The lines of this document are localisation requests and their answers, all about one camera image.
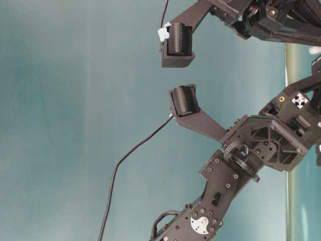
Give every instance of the black cable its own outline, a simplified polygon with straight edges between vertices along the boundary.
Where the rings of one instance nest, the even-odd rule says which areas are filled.
[[[107,198],[107,205],[106,205],[106,211],[105,211],[105,215],[101,224],[101,228],[100,228],[100,232],[99,232],[99,237],[98,237],[98,241],[102,241],[102,237],[104,234],[104,229],[106,226],[106,222],[107,222],[107,217],[108,217],[108,213],[109,213],[109,209],[110,209],[110,203],[111,203],[111,196],[112,196],[112,189],[114,187],[114,182],[115,182],[115,176],[116,176],[116,172],[118,170],[119,165],[122,163],[123,160],[126,159],[126,157],[128,157],[133,151],[135,151],[139,146],[141,146],[142,144],[144,144],[145,142],[147,142],[150,138],[152,138],[160,129],[162,129],[168,122],[170,122],[170,120],[174,118],[173,115],[170,115],[170,118],[165,121],[163,124],[161,124],[152,134],[150,134],[147,138],[145,138],[144,140],[142,140],[141,142],[139,142],[136,146],[134,146],[129,152],[127,152],[125,154],[125,156],[123,156],[123,158],[121,158],[115,168],[114,171],[112,173],[112,177],[110,180],[110,184],[109,184],[109,192],[108,192],[108,198]]]
[[[165,1],[165,5],[164,5],[164,9],[163,9],[163,12],[162,12],[162,16],[160,18],[158,29],[161,29],[163,27],[164,17],[165,17],[165,13],[166,13],[168,4],[169,4],[169,0],[166,0]],[[163,45],[164,45],[164,43],[161,42],[160,46],[159,46],[159,50],[158,50],[159,52],[161,52],[163,50]]]
[[[164,5],[164,9],[163,9],[163,12],[162,12],[162,16],[160,18],[160,23],[159,23],[158,29],[161,29],[163,27],[163,21],[164,21],[164,17],[165,17],[165,13],[166,13],[168,4],[169,4],[169,0],[166,0],[165,1],[165,5]]]

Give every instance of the robotic arm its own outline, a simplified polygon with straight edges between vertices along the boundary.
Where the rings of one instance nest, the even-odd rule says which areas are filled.
[[[164,39],[162,67],[192,62],[192,34],[208,13],[243,39],[321,46],[318,0],[198,0],[164,27],[169,37]]]
[[[195,85],[169,91],[177,123],[222,143],[199,173],[207,180],[203,194],[183,211],[163,213],[154,223],[150,241],[196,241],[216,236],[232,200],[258,171],[268,166],[291,171],[316,146],[321,149],[321,57],[312,63],[312,76],[286,87],[259,115],[243,116],[225,130],[198,106]],[[312,91],[312,98],[307,93]],[[175,217],[161,230],[158,222]]]

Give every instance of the blue-green backdrop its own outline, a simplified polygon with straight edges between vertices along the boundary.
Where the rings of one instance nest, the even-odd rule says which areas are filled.
[[[193,3],[170,1],[165,22]],[[191,66],[161,69],[163,4],[0,1],[1,240],[96,240],[114,164],[168,117],[169,89],[195,83],[228,128],[284,88],[284,45],[242,40],[212,16]],[[219,147],[170,122],[120,167],[104,240],[148,240],[161,212],[202,193],[198,170]],[[285,240],[285,173],[260,177],[216,240]]]

